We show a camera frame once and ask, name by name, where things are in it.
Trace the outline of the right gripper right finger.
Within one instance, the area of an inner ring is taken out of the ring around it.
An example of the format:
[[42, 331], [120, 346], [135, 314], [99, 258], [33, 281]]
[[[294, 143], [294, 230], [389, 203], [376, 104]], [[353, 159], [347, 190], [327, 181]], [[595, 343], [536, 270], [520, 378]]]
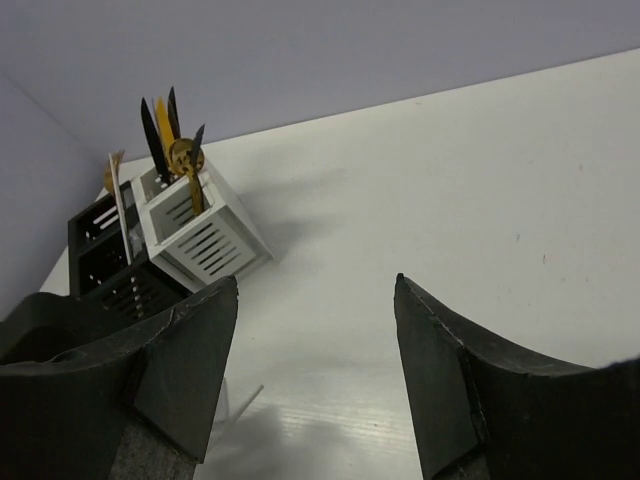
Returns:
[[518, 345], [398, 275], [397, 340], [426, 479], [635, 479], [639, 362]]

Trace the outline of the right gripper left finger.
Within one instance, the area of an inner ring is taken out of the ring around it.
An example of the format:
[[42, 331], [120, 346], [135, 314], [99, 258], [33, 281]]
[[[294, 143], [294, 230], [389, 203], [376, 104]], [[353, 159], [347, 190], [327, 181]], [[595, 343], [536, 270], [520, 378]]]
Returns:
[[1, 363], [2, 477], [192, 478], [237, 315], [237, 281], [226, 276], [49, 361]]

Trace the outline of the white chopstick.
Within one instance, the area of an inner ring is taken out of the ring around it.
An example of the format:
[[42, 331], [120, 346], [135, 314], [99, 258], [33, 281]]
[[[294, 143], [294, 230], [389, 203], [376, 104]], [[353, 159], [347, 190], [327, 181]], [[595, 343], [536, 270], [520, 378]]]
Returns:
[[122, 240], [124, 245], [126, 262], [128, 265], [130, 265], [132, 263], [132, 254], [131, 254], [131, 247], [129, 244], [128, 228], [126, 223], [126, 209], [125, 209], [125, 204], [124, 204], [122, 193], [121, 193], [119, 174], [116, 175], [114, 179], [118, 180], [118, 183], [115, 184], [115, 192], [113, 197], [115, 199], [115, 203], [117, 207], [117, 213], [118, 213], [118, 219], [119, 219], [121, 235], [122, 235]]

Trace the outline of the black serrated knife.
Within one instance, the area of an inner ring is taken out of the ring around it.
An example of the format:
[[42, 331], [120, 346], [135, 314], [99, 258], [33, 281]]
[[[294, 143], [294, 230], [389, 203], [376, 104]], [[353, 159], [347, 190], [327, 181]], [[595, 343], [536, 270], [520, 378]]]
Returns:
[[171, 176], [165, 160], [163, 146], [145, 98], [141, 99], [140, 114], [145, 138], [156, 171], [162, 181], [169, 185], [171, 183]]

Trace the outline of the gold spoon green handle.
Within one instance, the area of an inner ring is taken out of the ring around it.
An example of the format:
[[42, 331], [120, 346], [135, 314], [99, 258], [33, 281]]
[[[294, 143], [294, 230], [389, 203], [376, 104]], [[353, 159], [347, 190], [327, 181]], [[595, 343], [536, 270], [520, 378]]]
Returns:
[[192, 209], [195, 216], [204, 212], [204, 196], [199, 179], [199, 172], [204, 165], [204, 154], [200, 150], [198, 166], [193, 168], [190, 163], [192, 139], [176, 139], [169, 148], [169, 170], [177, 177], [186, 177], [192, 199]]

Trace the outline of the gold knife green handle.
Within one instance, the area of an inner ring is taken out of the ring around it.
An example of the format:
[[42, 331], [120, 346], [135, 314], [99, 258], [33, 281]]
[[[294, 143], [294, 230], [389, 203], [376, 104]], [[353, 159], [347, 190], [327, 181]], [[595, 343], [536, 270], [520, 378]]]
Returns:
[[167, 150], [174, 142], [175, 136], [171, 126], [166, 103], [161, 97], [154, 101], [156, 124], [163, 148]]

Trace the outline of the gold knife dark handle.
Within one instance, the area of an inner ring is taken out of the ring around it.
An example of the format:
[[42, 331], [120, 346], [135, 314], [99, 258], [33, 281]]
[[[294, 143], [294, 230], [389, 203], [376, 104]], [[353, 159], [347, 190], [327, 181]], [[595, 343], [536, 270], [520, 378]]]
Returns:
[[190, 150], [190, 163], [193, 168], [196, 168], [198, 166], [198, 158], [201, 150], [204, 131], [205, 131], [205, 125], [201, 125], [197, 130], [194, 138], [192, 139], [192, 145]]

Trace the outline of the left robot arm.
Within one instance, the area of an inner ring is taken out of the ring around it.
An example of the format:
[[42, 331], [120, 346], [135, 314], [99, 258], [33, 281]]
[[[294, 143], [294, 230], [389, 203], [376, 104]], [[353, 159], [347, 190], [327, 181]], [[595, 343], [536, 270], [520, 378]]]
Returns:
[[93, 300], [37, 292], [1, 321], [1, 363], [46, 362], [140, 320]]

